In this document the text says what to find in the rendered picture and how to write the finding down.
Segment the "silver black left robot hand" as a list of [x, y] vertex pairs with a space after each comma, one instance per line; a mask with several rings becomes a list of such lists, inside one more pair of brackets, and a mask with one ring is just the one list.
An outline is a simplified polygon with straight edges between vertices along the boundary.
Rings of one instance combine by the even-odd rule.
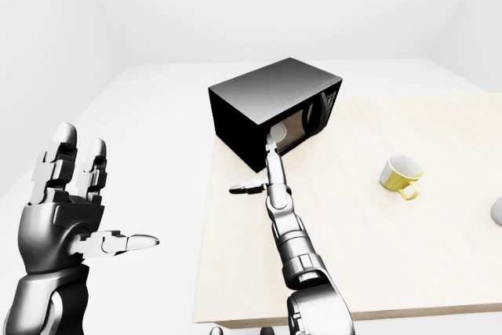
[[27, 273], [71, 268], [90, 257], [113, 257], [159, 244], [152, 235], [100, 231], [107, 148], [96, 139], [75, 170], [77, 131], [62, 122], [36, 163], [34, 188], [21, 215], [18, 246]]

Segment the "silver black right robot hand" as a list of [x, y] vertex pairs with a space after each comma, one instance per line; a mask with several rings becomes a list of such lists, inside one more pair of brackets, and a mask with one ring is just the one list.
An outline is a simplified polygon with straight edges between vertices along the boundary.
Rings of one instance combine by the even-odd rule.
[[256, 194], [267, 190], [267, 196], [275, 209], [284, 209], [288, 204], [289, 187], [282, 158], [277, 152], [277, 145], [271, 133], [267, 135], [266, 143], [267, 178], [255, 178], [249, 182], [236, 184], [229, 188], [231, 194]]

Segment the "yellow and white mug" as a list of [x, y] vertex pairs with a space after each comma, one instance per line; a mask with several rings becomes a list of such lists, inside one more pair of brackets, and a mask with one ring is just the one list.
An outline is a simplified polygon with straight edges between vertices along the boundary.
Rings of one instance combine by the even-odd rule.
[[390, 191], [397, 191], [405, 200], [413, 200], [421, 190], [417, 181], [423, 176], [424, 168], [407, 155], [392, 155], [385, 163], [380, 175], [380, 184]]

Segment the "black microwave oven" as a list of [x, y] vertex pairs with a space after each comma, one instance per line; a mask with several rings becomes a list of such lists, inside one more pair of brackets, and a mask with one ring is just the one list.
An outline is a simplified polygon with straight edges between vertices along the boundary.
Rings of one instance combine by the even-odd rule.
[[342, 78], [293, 58], [209, 87], [216, 135], [253, 171], [265, 167], [271, 127], [282, 122], [284, 155], [329, 121]]

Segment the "white microwave turntable plate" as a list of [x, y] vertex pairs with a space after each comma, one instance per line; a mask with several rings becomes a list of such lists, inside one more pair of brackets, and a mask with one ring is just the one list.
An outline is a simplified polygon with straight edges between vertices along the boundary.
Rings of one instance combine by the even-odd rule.
[[271, 127], [270, 134], [275, 142], [279, 143], [286, 138], [287, 128], [282, 122], [279, 122]]

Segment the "grey rounded object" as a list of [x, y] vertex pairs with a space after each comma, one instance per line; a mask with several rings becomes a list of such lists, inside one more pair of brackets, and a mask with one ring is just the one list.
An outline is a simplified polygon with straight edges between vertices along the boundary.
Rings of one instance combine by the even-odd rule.
[[490, 216], [497, 225], [502, 227], [502, 196], [493, 203]]

